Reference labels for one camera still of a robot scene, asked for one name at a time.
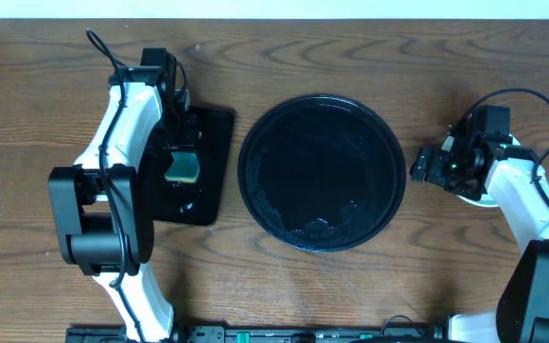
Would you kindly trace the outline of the green scouring sponge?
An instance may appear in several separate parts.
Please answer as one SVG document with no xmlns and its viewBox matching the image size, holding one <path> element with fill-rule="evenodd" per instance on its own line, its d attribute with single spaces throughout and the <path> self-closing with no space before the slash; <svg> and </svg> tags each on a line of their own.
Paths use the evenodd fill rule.
<svg viewBox="0 0 549 343">
<path fill-rule="evenodd" d="M 200 165 L 195 152 L 176 151 L 172 153 L 173 162 L 164 173 L 170 182 L 193 184 L 200 174 Z"/>
</svg>

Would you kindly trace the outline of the light blue plate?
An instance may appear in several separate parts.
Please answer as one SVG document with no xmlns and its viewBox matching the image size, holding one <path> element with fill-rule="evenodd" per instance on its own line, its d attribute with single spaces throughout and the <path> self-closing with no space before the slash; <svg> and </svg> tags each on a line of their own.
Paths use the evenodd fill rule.
<svg viewBox="0 0 549 343">
<path fill-rule="evenodd" d="M 506 138 L 483 138 L 480 133 L 469 147 L 464 146 L 469 140 L 449 135 L 441 148 L 443 159 L 441 177 L 442 187 L 462 200 L 483 208 L 496 208 L 498 205 L 491 195 L 487 194 L 485 182 L 490 166 L 495 159 L 495 148 L 504 150 L 508 146 L 519 146 L 517 138 L 509 134 Z"/>
</svg>

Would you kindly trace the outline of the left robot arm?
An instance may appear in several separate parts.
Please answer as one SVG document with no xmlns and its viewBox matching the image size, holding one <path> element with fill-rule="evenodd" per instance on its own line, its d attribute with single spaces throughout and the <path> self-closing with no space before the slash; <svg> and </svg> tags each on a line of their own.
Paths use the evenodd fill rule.
<svg viewBox="0 0 549 343">
<path fill-rule="evenodd" d="M 119 67 L 94 138 L 70 167 L 51 171 L 48 186 L 64 260 L 106 290 L 131 342 L 174 336 L 174 309 L 150 258 L 153 218 L 140 184 L 146 161 L 187 151 L 179 113 L 188 94 L 174 85 L 176 67 Z"/>
</svg>

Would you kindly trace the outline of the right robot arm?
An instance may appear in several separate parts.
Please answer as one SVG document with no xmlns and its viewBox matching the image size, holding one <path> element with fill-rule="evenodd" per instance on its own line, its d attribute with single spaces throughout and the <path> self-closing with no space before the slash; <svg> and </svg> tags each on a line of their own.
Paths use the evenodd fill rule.
<svg viewBox="0 0 549 343">
<path fill-rule="evenodd" d="M 442 147 L 419 151 L 411 177 L 499 208 L 521 254 L 496 309 L 450 316 L 445 338 L 549 342 L 549 184 L 533 150 L 511 135 L 449 136 Z"/>
</svg>

